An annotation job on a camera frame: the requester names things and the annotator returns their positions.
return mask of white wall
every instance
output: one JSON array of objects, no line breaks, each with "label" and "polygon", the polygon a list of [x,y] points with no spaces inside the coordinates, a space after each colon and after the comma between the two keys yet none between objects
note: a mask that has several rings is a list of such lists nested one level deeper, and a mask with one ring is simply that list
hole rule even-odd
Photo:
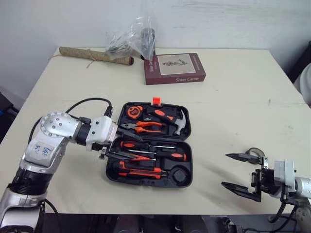
[{"label": "white wall", "polygon": [[[57,46],[105,46],[106,32],[126,25],[139,5],[140,0],[1,0],[0,91],[20,107]],[[311,38],[310,0],[152,5],[157,47],[270,49],[288,70]]]}]

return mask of book cover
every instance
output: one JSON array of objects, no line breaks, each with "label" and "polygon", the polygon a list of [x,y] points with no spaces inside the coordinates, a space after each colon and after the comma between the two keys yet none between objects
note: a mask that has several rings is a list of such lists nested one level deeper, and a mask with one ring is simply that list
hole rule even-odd
[{"label": "book cover", "polygon": [[155,55],[144,67],[147,85],[202,82],[206,76],[197,53]]}]

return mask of tool kit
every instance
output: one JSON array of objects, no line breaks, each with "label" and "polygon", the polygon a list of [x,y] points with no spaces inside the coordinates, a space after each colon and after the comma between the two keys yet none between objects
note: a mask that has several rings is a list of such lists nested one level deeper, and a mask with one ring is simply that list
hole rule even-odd
[{"label": "tool kit", "polygon": [[192,153],[184,142],[190,136],[185,107],[153,103],[126,103],[119,128],[140,140],[117,138],[110,147],[107,177],[116,182],[154,187],[187,187],[192,182]]}]

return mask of plastic bag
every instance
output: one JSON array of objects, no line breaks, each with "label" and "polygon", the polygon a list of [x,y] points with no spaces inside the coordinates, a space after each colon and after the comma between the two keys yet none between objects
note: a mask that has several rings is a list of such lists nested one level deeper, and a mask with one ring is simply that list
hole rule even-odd
[{"label": "plastic bag", "polygon": [[128,31],[110,34],[106,53],[111,59],[130,56],[136,50],[144,59],[152,60],[157,22],[149,0],[142,0],[141,12],[142,16],[135,18]]}]

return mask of black cable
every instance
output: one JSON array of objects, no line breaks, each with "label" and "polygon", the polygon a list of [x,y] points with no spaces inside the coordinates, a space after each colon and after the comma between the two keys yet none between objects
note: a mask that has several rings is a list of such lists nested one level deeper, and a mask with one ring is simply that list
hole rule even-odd
[{"label": "black cable", "polygon": [[247,231],[253,231],[253,232],[269,232],[269,233],[276,233],[276,232],[281,232],[281,230],[289,223],[290,220],[295,221],[295,226],[294,226],[294,231],[287,231],[287,232],[296,232],[296,226],[297,226],[297,220],[293,218],[294,213],[296,212],[298,206],[294,206],[294,208],[292,209],[291,213],[289,216],[279,216],[279,217],[283,217],[286,218],[286,221],[277,229],[272,230],[272,231],[260,231],[260,230],[256,230],[254,228],[247,228],[245,230],[243,230],[244,233],[246,233]]},{"label": "black cable", "polygon": [[72,105],[67,111],[66,113],[69,113],[72,109],[74,109],[76,106],[78,106],[79,104],[81,103],[84,103],[84,102],[87,102],[87,101],[90,101],[90,100],[102,100],[102,101],[106,101],[109,105],[109,107],[112,107],[112,104],[109,100],[107,99],[104,99],[104,98],[88,98],[88,99],[84,99],[82,101],[79,101],[77,103],[75,103],[74,105]]},{"label": "black cable", "polygon": [[55,213],[55,216],[56,216],[56,219],[57,219],[57,224],[58,224],[58,228],[59,228],[59,232],[62,233],[63,232],[63,229],[62,229],[62,224],[61,224],[61,221],[60,221],[60,218],[59,218],[59,213],[57,211],[57,209],[55,208],[55,206],[47,199],[45,199],[45,202],[52,208],[52,210],[54,211]]},{"label": "black cable", "polygon": [[287,223],[291,220],[291,218],[293,217],[293,215],[297,209],[298,209],[298,206],[295,205],[294,208],[292,209],[291,214],[289,215],[288,219],[279,228],[271,231],[270,233],[275,233],[275,232],[282,230],[287,225]]},{"label": "black cable", "polygon": [[34,134],[34,131],[35,131],[35,127],[39,124],[40,120],[41,120],[41,118],[39,118],[39,119],[35,122],[33,128],[31,129],[30,135],[29,135],[29,138],[28,138],[28,144],[30,143],[30,141],[31,141],[31,139],[32,139],[32,137],[33,137],[33,134]]},{"label": "black cable", "polygon": [[[286,216],[286,215],[281,215],[280,217],[281,218],[286,218],[286,219],[289,218],[289,216]],[[293,217],[291,218],[291,221],[297,222],[297,220],[295,218],[293,218]]]},{"label": "black cable", "polygon": [[297,220],[296,220],[295,225],[294,225],[293,233],[296,233],[296,227],[297,227]]},{"label": "black cable", "polygon": [[[112,104],[111,104],[111,102],[110,102],[109,100],[104,99],[104,98],[88,98],[88,99],[81,100],[81,101],[75,103],[74,105],[72,105],[72,106],[66,111],[66,113],[69,113],[72,109],[74,109],[74,108],[75,108],[76,106],[78,106],[79,104],[84,103],[84,102],[87,102],[87,101],[91,101],[91,100],[101,100],[101,101],[107,102],[109,106],[108,106],[108,108],[106,109],[104,115],[105,115],[105,116],[108,116],[108,117],[111,117],[111,114],[112,114]],[[79,118],[76,117],[76,116],[73,116],[73,115],[70,115],[70,116],[71,116],[72,118],[74,118],[74,119],[77,119],[77,120],[79,119]],[[31,132],[30,132],[30,135],[29,135],[29,138],[28,138],[28,144],[30,143],[30,141],[31,141],[31,139],[32,139],[32,137],[33,137],[35,128],[36,128],[36,126],[39,124],[40,120],[41,120],[41,118],[38,119],[38,120],[35,122],[33,128],[31,129]]]},{"label": "black cable", "polygon": [[[282,195],[284,195],[284,193],[285,193],[285,185],[282,186]],[[272,218],[270,218],[270,217],[268,218],[268,221],[270,223],[276,222],[280,218],[280,216],[282,215],[282,213],[285,209],[285,206],[287,204],[287,199],[281,199],[281,200],[282,200],[282,204],[281,204],[277,214],[274,215]]]}]

